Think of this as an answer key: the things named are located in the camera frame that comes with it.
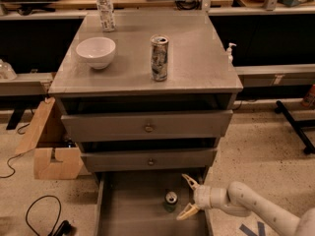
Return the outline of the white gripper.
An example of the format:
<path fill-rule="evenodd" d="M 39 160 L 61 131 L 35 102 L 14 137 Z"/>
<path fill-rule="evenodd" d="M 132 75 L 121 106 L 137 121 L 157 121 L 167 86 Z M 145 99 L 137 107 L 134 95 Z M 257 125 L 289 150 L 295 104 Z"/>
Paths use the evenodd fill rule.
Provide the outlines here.
<path fill-rule="evenodd" d="M 189 187 L 194 191 L 194 204 L 189 203 L 176 217 L 177 220 L 185 220 L 201 209 L 219 208 L 222 209 L 228 204 L 227 190 L 224 188 L 213 188 L 199 183 L 187 174 L 182 177 L 186 180 Z"/>

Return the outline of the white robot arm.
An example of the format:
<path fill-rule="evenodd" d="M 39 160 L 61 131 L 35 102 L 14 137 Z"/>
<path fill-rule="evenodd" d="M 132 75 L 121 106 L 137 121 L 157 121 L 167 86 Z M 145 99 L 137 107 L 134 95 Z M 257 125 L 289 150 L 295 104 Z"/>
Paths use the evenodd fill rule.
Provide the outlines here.
<path fill-rule="evenodd" d="M 189 203 L 177 215 L 177 220 L 185 220 L 200 210 L 213 208 L 239 217 L 254 212 L 280 236 L 315 236 L 315 208 L 297 217 L 260 196 L 244 183 L 234 181 L 225 189 L 200 185 L 187 174 L 182 177 L 193 190 L 194 203 Z"/>

